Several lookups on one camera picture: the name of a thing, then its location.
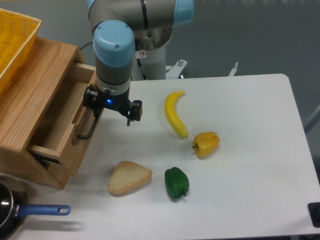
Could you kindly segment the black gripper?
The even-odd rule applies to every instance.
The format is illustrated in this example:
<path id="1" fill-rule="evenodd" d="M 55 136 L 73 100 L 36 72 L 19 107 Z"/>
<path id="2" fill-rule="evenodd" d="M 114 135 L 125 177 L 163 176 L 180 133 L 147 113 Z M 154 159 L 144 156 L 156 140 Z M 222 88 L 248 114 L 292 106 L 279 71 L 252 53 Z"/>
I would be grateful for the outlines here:
<path id="1" fill-rule="evenodd" d="M 141 100 L 129 100 L 130 89 L 119 95 L 111 95 L 110 90 L 102 92 L 94 86 L 88 86 L 83 94 L 82 105 L 89 108 L 93 112 L 93 116 L 97 117 L 102 108 L 119 112 L 127 118 L 127 126 L 131 122 L 141 120 L 143 107 Z"/>

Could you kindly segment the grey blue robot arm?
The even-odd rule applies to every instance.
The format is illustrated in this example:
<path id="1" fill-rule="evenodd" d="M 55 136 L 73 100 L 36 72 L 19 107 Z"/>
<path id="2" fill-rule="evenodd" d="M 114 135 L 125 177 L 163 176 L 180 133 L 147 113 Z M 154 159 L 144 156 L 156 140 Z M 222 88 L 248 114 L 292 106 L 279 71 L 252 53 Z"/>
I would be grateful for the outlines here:
<path id="1" fill-rule="evenodd" d="M 136 52 L 152 53 L 171 38 L 173 27 L 190 23 L 192 0 L 89 0 L 96 84 L 86 88 L 83 106 L 99 118 L 103 109 L 139 121 L 142 102 L 129 100 Z"/>

